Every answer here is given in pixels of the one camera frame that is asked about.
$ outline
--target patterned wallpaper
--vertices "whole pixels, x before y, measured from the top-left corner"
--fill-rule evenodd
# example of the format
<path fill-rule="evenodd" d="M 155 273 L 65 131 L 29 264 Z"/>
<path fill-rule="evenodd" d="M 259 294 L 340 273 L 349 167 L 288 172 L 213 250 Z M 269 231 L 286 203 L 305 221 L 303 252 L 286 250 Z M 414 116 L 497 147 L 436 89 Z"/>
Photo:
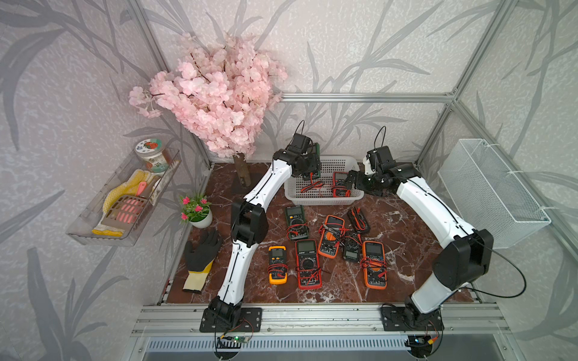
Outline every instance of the patterned wallpaper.
<path fill-rule="evenodd" d="M 116 360 L 166 281 L 182 226 L 177 197 L 203 182 L 174 120 L 147 120 L 128 91 L 157 69 L 125 2 L 0 0 L 0 359 Z M 137 244 L 82 246 L 68 225 L 134 144 L 182 152 Z"/>
<path fill-rule="evenodd" d="M 223 43 L 224 34 L 253 34 L 258 47 L 287 66 L 289 79 L 276 83 L 284 92 L 450 92 L 498 3 L 142 0 L 170 68 L 182 56 L 178 35 L 185 31 L 197 36 L 201 46 Z M 280 104 L 267 113 L 250 159 L 270 159 L 273 149 L 286 145 L 301 119 L 307 120 L 306 127 L 325 154 L 361 159 L 366 149 L 359 149 L 359 139 L 373 139 L 382 125 L 388 125 L 399 129 L 391 135 L 397 151 L 407 156 L 425 141 L 437 109 L 432 105 Z M 328 128 L 331 134 L 323 131 Z M 212 159 L 223 161 L 215 155 Z"/>
<path fill-rule="evenodd" d="M 475 73 L 461 101 L 578 230 L 578 1 L 521 0 Z M 457 121 L 444 130 L 452 132 Z M 447 134 L 437 144 L 447 143 Z M 435 181 L 446 157 L 430 154 L 426 175 Z M 578 352 L 578 266 L 544 228 L 501 250 L 529 284 L 516 299 L 497 299 L 528 361 L 570 361 Z M 477 286 L 508 295 L 520 276 L 492 257 Z"/>

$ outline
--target clear acrylic shelf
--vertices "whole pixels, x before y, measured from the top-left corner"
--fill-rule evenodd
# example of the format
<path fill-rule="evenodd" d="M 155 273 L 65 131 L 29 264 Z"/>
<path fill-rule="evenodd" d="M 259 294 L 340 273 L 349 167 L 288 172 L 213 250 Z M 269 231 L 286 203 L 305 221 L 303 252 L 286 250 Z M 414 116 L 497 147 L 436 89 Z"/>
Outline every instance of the clear acrylic shelf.
<path fill-rule="evenodd" d="M 100 222 L 102 218 L 102 205 L 108 193 L 120 184 L 126 182 L 135 170 L 146 170 L 144 163 L 134 152 L 131 152 L 131 154 L 114 171 L 110 179 L 98 194 L 75 219 L 70 227 L 68 227 L 66 234 L 83 245 L 118 245 L 121 247 L 132 247 L 135 245 L 137 239 L 152 216 L 155 206 L 161 199 L 166 186 L 171 181 L 175 171 L 181 163 L 181 156 L 178 149 L 167 148 L 166 151 L 170 155 L 171 159 L 168 169 L 163 173 L 158 173 L 158 175 L 161 175 L 160 181 L 153 188 L 142 212 L 138 215 L 138 218 L 132 224 L 132 227 L 125 230 L 122 236 L 98 236 L 93 234 L 92 230 L 98 225 L 98 222 Z"/>

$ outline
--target black and yellow glove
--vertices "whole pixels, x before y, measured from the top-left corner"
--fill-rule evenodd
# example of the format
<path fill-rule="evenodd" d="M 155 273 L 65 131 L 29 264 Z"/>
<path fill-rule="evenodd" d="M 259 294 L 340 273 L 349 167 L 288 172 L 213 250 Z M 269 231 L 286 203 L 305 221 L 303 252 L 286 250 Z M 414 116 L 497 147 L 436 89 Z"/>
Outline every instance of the black and yellow glove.
<path fill-rule="evenodd" d="M 183 291 L 200 293 L 205 285 L 207 275 L 213 266 L 213 260 L 218 254 L 223 238 L 215 228 L 201 231 L 201 243 L 196 249 L 187 241 L 184 246 L 184 260 L 187 264 L 188 277 Z"/>

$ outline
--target white wire mesh basket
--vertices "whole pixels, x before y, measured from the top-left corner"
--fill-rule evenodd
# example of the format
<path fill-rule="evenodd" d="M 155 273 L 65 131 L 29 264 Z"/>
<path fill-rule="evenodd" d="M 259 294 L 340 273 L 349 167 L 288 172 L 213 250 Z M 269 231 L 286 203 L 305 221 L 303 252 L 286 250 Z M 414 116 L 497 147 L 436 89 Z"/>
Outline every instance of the white wire mesh basket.
<path fill-rule="evenodd" d="M 460 139 L 438 171 L 460 216 L 509 248 L 550 224 L 518 177 L 483 139 Z"/>
<path fill-rule="evenodd" d="M 299 206 L 335 206 L 350 205 L 356 200 L 363 198 L 363 191 L 359 189 L 351 190 L 351 197 L 333 197 L 331 187 L 333 186 L 334 172 L 349 172 L 350 170 L 359 170 L 355 158 L 343 155 L 322 155 L 321 159 L 321 180 L 324 185 L 319 189 L 311 189 L 301 193 L 301 188 L 310 184 L 310 180 L 303 180 L 302 177 L 289 178 L 285 181 L 285 197 L 292 201 L 294 205 Z"/>

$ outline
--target artificial cherry blossom tree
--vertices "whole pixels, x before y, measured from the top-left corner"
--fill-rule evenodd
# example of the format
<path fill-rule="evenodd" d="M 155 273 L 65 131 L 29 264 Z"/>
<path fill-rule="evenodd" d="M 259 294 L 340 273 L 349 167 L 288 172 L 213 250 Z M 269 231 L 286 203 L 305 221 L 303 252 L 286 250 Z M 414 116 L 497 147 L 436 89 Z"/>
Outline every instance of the artificial cherry blossom tree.
<path fill-rule="evenodd" d="M 190 34 L 183 34 L 183 40 L 188 54 L 179 60 L 178 73 L 156 74 L 148 91 L 134 87 L 129 103 L 148 118 L 161 115 L 155 103 L 172 111 L 210 151 L 233 156 L 241 183 L 248 187 L 244 158 L 255 151 L 265 110 L 281 100 L 273 94 L 271 77 L 285 80 L 285 68 L 255 50 L 253 38 L 228 37 L 224 47 L 209 52 L 195 46 Z"/>

